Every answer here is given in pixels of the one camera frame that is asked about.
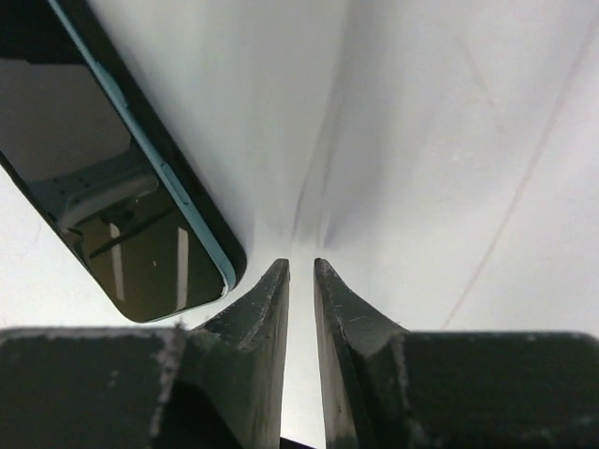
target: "black phone screen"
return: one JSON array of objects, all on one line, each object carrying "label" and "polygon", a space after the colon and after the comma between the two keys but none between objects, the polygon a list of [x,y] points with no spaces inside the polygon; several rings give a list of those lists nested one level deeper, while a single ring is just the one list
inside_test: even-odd
[{"label": "black phone screen", "polygon": [[13,179],[127,318],[219,298],[221,273],[50,7],[2,3],[0,153]]}]

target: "metal jaw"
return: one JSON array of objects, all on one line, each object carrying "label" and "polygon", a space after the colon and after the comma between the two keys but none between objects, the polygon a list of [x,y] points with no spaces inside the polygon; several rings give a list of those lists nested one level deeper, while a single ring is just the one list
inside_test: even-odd
[{"label": "metal jaw", "polygon": [[[196,329],[0,333],[0,446],[301,448],[280,438],[289,265]],[[314,265],[329,448],[599,447],[599,344],[409,332]]]}]

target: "white surface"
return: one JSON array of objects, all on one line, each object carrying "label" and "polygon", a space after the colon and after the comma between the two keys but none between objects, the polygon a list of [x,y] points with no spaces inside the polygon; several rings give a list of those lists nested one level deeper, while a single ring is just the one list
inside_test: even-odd
[{"label": "white surface", "polygon": [[[291,258],[285,436],[324,444],[316,255],[413,329],[599,335],[596,1],[96,3],[250,257],[182,319]],[[2,325],[124,324],[0,197]]]}]

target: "phone side button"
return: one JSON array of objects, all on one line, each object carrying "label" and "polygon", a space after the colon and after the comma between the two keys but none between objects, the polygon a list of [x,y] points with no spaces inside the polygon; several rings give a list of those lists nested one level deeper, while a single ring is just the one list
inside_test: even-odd
[{"label": "phone side button", "polygon": [[191,198],[189,197],[187,192],[185,192],[185,189],[183,188],[181,182],[175,175],[175,172],[172,171],[170,165],[161,164],[160,167],[162,168],[162,172],[165,174],[165,177],[167,178],[170,187],[175,192],[175,195],[179,197],[183,204],[190,204]]},{"label": "phone side button", "polygon": [[123,91],[119,87],[119,84],[114,80],[110,72],[104,68],[104,66],[98,62],[95,63],[95,68],[99,73],[99,77],[104,81],[106,89],[112,94],[115,100],[124,108],[127,108],[127,100],[123,94]]}]

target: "smartphone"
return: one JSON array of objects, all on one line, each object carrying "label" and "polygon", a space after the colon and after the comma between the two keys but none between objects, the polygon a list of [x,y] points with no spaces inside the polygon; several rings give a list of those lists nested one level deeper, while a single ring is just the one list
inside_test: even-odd
[{"label": "smartphone", "polygon": [[134,322],[213,302],[245,271],[85,0],[0,2],[0,164]]}]

